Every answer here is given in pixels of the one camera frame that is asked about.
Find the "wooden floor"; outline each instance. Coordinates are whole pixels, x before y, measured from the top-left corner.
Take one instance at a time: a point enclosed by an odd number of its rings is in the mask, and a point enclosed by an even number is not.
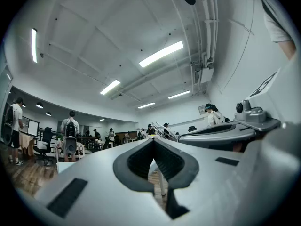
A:
[[[19,158],[23,161],[23,165],[16,166],[8,161],[8,147],[0,144],[1,161],[10,176],[12,183],[16,188],[23,189],[30,195],[34,194],[51,178],[57,175],[56,161],[50,166],[44,167],[43,161],[34,163],[34,158],[23,159],[22,154]]]
[[[23,159],[22,155],[19,154],[19,158],[23,161],[23,165],[16,166],[13,163],[8,162],[8,147],[0,143],[1,161],[7,170],[14,186],[22,189],[34,196],[35,193],[45,185],[51,178],[57,175],[56,160],[53,158],[53,164],[44,167],[43,161],[37,161],[34,163],[34,158],[29,160]],[[165,196],[161,195],[161,189],[159,184],[158,171],[154,171],[149,175],[148,181],[155,185],[155,199],[158,204],[165,210],[167,201],[167,188],[168,182],[164,179],[164,190]]]

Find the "black cap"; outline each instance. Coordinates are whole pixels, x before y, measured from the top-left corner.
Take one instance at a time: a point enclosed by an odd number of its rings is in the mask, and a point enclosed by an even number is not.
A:
[[[205,105],[205,112],[207,112],[206,107],[209,107],[209,106],[211,106],[211,104],[206,104],[206,105]]]

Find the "sleeve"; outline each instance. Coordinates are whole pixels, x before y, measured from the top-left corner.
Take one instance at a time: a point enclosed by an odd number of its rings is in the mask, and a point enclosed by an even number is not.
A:
[[[65,128],[65,120],[62,121],[62,125],[61,128],[64,129]]]
[[[22,111],[22,109],[20,109],[20,111],[19,111],[19,120],[22,120],[22,115],[23,115],[23,111]]]
[[[211,114],[208,116],[208,123],[214,123],[213,115]]]

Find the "cap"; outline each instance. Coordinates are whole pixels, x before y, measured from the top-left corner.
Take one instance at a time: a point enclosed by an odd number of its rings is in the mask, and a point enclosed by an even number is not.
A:
[[[211,104],[206,104],[206,105],[205,105],[205,110],[204,110],[204,111],[207,112],[207,109],[210,109],[210,107],[211,107]]]

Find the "whiteboard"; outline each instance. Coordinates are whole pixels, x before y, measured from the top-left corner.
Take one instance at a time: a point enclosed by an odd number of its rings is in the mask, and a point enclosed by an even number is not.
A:
[[[37,137],[38,136],[38,127],[39,127],[38,122],[29,120],[27,133]]]

